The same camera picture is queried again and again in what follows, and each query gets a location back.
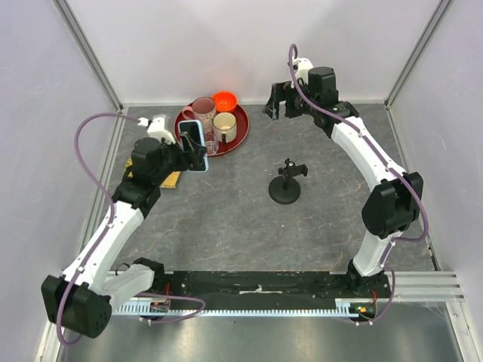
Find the smartphone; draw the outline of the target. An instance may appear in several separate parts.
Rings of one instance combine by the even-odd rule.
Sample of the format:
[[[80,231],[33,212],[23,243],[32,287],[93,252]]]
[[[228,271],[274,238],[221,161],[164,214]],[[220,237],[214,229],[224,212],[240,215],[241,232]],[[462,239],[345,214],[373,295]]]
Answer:
[[[208,156],[205,136],[199,120],[181,121],[178,135],[183,147],[183,159],[187,169],[193,172],[208,171]]]

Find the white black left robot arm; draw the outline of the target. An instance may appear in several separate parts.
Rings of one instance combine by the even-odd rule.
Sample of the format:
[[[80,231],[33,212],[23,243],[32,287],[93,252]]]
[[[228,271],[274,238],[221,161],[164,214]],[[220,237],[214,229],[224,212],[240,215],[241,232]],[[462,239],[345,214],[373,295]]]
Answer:
[[[136,141],[132,165],[109,199],[109,210],[90,241],[59,277],[47,276],[41,292],[48,319],[61,342],[63,329],[89,338],[106,328],[112,312],[129,299],[165,290],[160,262],[136,259],[127,271],[106,276],[125,242],[148,216],[160,197],[160,185],[175,171],[206,171],[205,138],[201,131],[180,132],[180,141],[167,143],[145,137]]]

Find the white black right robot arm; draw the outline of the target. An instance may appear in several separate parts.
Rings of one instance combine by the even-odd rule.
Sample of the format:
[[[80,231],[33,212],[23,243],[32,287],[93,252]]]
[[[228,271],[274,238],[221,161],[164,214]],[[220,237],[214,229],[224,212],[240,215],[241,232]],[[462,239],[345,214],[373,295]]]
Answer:
[[[315,67],[296,82],[272,84],[263,111],[271,119],[309,115],[349,156],[365,179],[370,195],[361,211],[365,236],[349,261],[346,288],[364,296],[383,282],[386,259],[403,232],[419,218],[423,178],[394,162],[371,136],[353,104],[339,99],[336,75],[330,67]]]

